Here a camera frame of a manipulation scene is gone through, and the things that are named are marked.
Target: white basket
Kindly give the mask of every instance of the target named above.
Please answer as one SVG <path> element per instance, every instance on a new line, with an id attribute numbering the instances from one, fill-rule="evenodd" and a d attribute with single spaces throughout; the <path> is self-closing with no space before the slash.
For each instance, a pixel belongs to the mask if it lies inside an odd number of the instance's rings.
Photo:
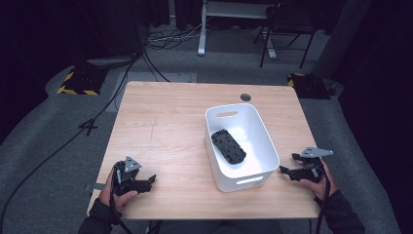
<path id="1" fill-rule="evenodd" d="M 245 151 L 241 163 L 228 163 L 212 143 L 211 136 L 222 129 Z M 248 103 L 215 106 L 206 111 L 206 148 L 216 185 L 223 192 L 260 186 L 280 164 L 258 111 Z"/>

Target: wooden table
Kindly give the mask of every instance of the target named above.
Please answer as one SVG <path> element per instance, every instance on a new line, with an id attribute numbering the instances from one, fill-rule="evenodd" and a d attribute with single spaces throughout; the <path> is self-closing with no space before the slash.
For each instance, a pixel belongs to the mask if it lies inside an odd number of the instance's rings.
<path id="1" fill-rule="evenodd" d="M 205 141 L 208 108 L 251 96 L 282 166 L 299 168 L 291 153 L 316 146 L 290 87 L 129 82 L 97 183 L 131 156 L 142 164 L 138 179 L 157 175 L 152 191 L 123 209 L 124 218 L 307 218 L 317 217 L 314 194 L 276 169 L 259 187 L 231 193 L 215 185 Z M 94 191 L 94 198 L 99 194 Z"/>

